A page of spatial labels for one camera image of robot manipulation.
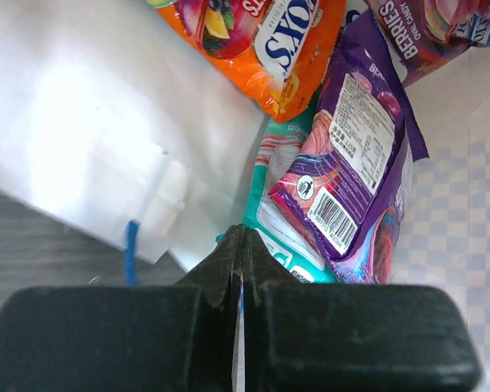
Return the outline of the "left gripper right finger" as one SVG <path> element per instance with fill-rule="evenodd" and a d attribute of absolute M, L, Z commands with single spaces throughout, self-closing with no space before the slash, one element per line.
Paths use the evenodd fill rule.
<path fill-rule="evenodd" d="M 248 391 L 471 391 L 483 370 L 452 298 L 432 286 L 301 283 L 243 237 Z"/>

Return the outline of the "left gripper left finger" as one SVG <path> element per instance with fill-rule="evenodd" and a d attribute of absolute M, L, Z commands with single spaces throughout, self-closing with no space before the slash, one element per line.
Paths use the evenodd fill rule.
<path fill-rule="evenodd" d="M 29 287 L 0 309 L 0 391 L 230 391 L 243 228 L 171 286 Z"/>

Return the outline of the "blue checkered paper bag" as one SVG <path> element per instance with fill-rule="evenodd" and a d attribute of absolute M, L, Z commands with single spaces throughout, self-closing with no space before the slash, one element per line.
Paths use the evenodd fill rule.
<path fill-rule="evenodd" d="M 490 391 L 490 48 L 407 89 L 414 164 L 396 283 L 459 305 Z M 267 118 L 143 1 L 0 1 L 0 305 L 34 285 L 170 283 L 241 220 Z"/>

